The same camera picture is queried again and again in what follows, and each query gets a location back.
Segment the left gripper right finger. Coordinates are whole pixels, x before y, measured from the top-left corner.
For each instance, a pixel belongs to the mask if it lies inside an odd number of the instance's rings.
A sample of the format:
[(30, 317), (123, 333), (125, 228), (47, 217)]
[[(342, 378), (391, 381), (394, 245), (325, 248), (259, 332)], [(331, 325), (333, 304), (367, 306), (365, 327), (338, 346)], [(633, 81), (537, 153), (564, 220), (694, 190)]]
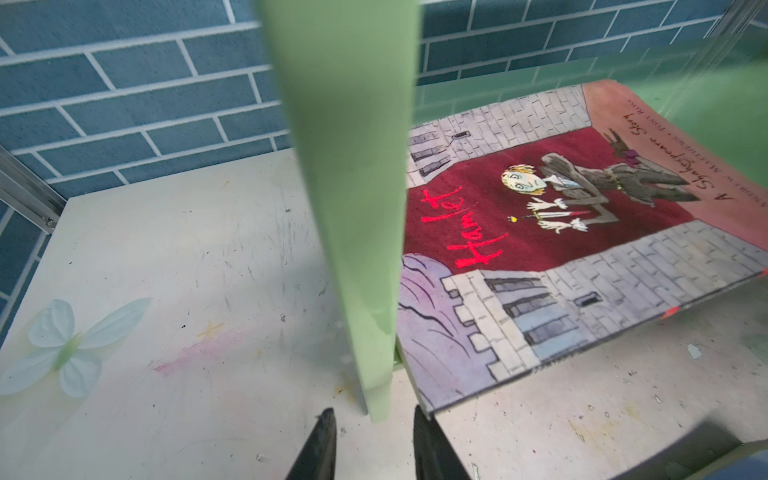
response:
[(450, 441), (435, 418), (416, 406), (413, 447), (417, 480), (470, 480)]

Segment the red Hamlet picture book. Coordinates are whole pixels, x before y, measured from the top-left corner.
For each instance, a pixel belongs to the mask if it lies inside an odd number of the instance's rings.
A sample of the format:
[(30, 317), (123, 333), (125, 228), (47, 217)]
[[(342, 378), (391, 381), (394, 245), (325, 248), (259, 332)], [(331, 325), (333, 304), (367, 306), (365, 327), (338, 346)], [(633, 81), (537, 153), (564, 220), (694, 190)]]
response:
[(414, 127), (397, 347), (432, 415), (767, 270), (767, 193), (601, 80)]

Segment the green wooden two-tier shelf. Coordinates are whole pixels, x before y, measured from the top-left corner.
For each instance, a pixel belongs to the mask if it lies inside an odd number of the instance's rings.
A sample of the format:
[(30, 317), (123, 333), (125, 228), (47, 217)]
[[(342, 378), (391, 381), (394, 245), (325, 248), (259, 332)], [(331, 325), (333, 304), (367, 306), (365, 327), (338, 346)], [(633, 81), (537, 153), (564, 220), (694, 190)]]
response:
[(256, 5), (373, 419), (389, 410), (421, 9)]

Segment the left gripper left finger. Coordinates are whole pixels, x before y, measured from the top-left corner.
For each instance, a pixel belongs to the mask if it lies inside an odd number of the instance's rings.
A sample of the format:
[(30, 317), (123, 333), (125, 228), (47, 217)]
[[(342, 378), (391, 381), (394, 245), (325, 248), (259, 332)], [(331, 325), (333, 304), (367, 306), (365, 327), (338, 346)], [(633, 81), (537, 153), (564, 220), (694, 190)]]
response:
[(287, 480), (334, 480), (337, 456), (337, 422), (333, 408), (326, 408), (289, 470)]

